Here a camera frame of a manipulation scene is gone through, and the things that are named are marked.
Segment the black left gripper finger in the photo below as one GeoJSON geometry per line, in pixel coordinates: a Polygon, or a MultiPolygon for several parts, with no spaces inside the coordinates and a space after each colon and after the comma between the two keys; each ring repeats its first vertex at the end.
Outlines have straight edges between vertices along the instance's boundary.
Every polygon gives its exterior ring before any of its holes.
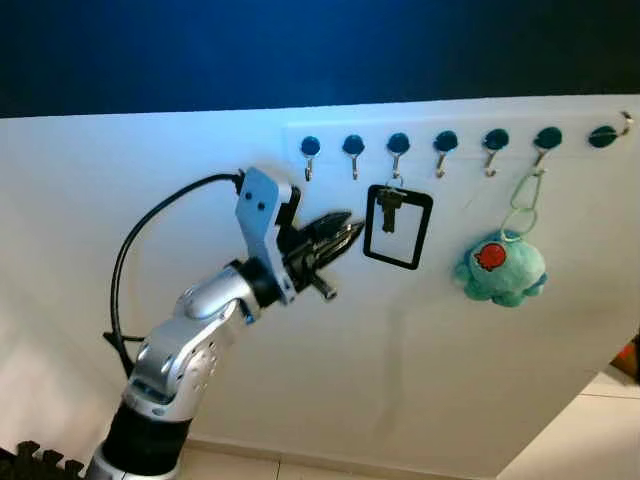
{"type": "Polygon", "coordinates": [[[311,220],[303,227],[303,236],[307,239],[335,239],[343,236],[348,230],[351,211],[325,212],[320,218],[311,220]]]}
{"type": "Polygon", "coordinates": [[[317,227],[312,242],[315,262],[334,262],[346,253],[364,233],[364,224],[329,225],[317,227]]]}

